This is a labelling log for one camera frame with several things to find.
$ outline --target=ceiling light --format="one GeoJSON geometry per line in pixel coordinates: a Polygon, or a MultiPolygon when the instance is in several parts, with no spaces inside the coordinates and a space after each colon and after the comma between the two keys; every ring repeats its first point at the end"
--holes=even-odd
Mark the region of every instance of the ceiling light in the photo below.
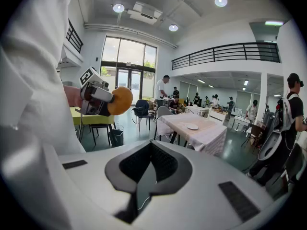
{"type": "Polygon", "coordinates": [[[124,5],[122,4],[115,4],[113,6],[113,10],[116,12],[116,13],[122,13],[124,10],[125,10],[125,7],[124,5]]]}
{"type": "Polygon", "coordinates": [[[218,7],[224,7],[227,4],[227,0],[215,0],[214,2],[218,7]]]}
{"type": "Polygon", "coordinates": [[[172,32],[175,32],[175,31],[178,30],[178,26],[176,26],[176,25],[170,25],[168,29],[169,29],[170,31],[172,31],[172,32]]]}
{"type": "Polygon", "coordinates": [[[283,25],[283,22],[280,22],[280,21],[266,21],[265,24],[266,24],[266,25],[277,25],[277,26],[281,26],[281,25],[283,25]]]}

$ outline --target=cap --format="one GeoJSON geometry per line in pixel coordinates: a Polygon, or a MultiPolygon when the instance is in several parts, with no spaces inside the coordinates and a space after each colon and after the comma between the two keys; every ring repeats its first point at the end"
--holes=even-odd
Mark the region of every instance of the cap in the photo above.
{"type": "Polygon", "coordinates": [[[301,85],[301,87],[304,86],[303,81],[301,81],[301,80],[299,79],[299,76],[298,76],[296,73],[291,73],[291,74],[289,75],[289,77],[287,78],[287,81],[288,81],[288,83],[289,83],[289,82],[299,82],[300,85],[301,85]]]}

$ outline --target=green floor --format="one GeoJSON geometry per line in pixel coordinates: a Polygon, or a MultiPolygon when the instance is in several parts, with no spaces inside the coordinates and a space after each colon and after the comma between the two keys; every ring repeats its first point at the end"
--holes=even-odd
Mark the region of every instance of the green floor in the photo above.
{"type": "MultiPolygon", "coordinates": [[[[151,120],[151,129],[149,131],[149,124],[146,125],[146,119],[141,121],[140,131],[137,129],[136,124],[131,119],[130,114],[131,109],[129,109],[126,113],[115,117],[115,124],[117,126],[123,126],[124,128],[124,144],[130,144],[139,140],[149,140],[154,138],[155,126],[156,124],[151,120]]],[[[254,154],[253,147],[250,144],[241,147],[242,143],[245,141],[246,136],[243,133],[243,127],[239,126],[238,131],[235,131],[236,125],[233,129],[231,126],[233,124],[234,118],[232,117],[229,122],[225,121],[224,125],[227,126],[227,134],[224,145],[224,151],[222,154],[219,154],[219,157],[225,162],[231,164],[236,167],[238,170],[246,170],[248,171],[248,167],[257,160],[257,149],[255,149],[254,154]]],[[[111,146],[108,144],[107,139],[107,131],[106,128],[101,128],[98,130],[99,136],[97,136],[96,130],[94,131],[96,146],[94,144],[93,135],[90,133],[89,127],[85,126],[82,145],[87,152],[97,151],[109,149],[111,146]]],[[[169,142],[169,140],[164,136],[162,137],[162,141],[169,142]]],[[[180,145],[183,146],[185,140],[183,138],[180,139],[180,145]]],[[[258,174],[258,177],[261,176],[264,172],[264,169],[258,174]]],[[[279,175],[275,175],[266,185],[267,191],[274,199],[278,198],[280,194],[281,181],[279,180],[272,186],[272,182],[279,175]]],[[[155,184],[155,171],[154,167],[150,164],[145,174],[141,178],[138,184],[138,206],[141,207],[145,199],[148,197],[148,192],[152,185],[155,184]]],[[[143,209],[149,203],[147,201],[144,204],[143,209]]]]}

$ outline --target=black railing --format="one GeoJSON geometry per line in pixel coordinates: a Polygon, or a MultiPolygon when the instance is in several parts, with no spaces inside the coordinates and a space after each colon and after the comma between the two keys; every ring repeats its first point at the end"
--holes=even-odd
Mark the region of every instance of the black railing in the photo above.
{"type": "Polygon", "coordinates": [[[69,22],[69,28],[66,34],[66,38],[71,43],[71,45],[80,53],[83,42],[78,36],[76,30],[73,28],[71,21],[69,19],[68,19],[68,22],[69,22]]]}
{"type": "Polygon", "coordinates": [[[172,60],[173,70],[223,60],[264,60],[280,63],[275,43],[239,43],[203,49],[172,60]]]}

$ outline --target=orange ball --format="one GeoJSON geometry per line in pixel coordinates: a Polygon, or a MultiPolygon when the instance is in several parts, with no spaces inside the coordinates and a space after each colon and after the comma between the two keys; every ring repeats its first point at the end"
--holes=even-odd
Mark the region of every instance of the orange ball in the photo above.
{"type": "Polygon", "coordinates": [[[112,91],[114,101],[107,104],[107,109],[112,115],[121,115],[129,109],[133,100],[133,94],[130,89],[119,86],[112,91]]]}

